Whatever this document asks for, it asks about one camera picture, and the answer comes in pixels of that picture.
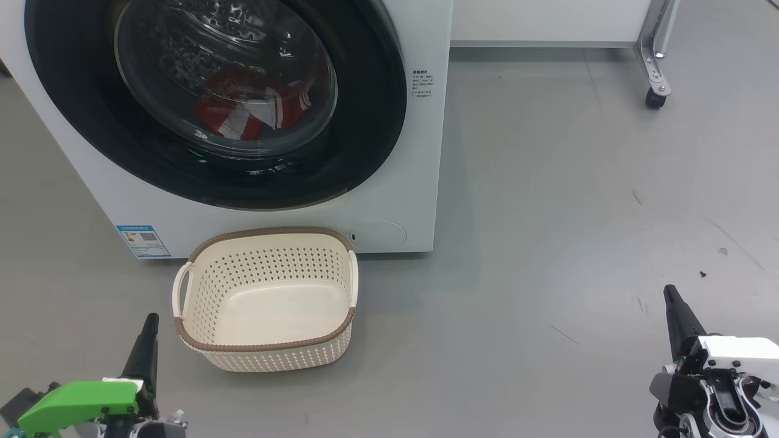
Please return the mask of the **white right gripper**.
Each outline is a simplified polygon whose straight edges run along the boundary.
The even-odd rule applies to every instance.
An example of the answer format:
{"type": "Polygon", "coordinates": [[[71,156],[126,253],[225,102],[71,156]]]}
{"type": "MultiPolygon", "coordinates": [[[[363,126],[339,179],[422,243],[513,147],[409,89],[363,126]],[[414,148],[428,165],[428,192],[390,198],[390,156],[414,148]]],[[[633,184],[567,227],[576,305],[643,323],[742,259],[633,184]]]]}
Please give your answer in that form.
{"type": "Polygon", "coordinates": [[[777,344],[767,338],[707,336],[676,286],[664,287],[673,363],[654,377],[659,437],[776,437],[777,344]]]}

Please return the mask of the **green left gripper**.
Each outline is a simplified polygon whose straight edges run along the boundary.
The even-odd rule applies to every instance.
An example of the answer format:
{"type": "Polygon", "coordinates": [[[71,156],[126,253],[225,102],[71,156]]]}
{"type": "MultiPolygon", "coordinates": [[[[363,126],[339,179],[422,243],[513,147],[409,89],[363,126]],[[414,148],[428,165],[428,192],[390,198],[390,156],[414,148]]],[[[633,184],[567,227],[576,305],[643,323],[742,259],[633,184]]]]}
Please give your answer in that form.
{"type": "Polygon", "coordinates": [[[183,411],[159,416],[159,315],[149,313],[121,378],[74,381],[50,390],[18,419],[19,437],[185,437],[183,411]]]}

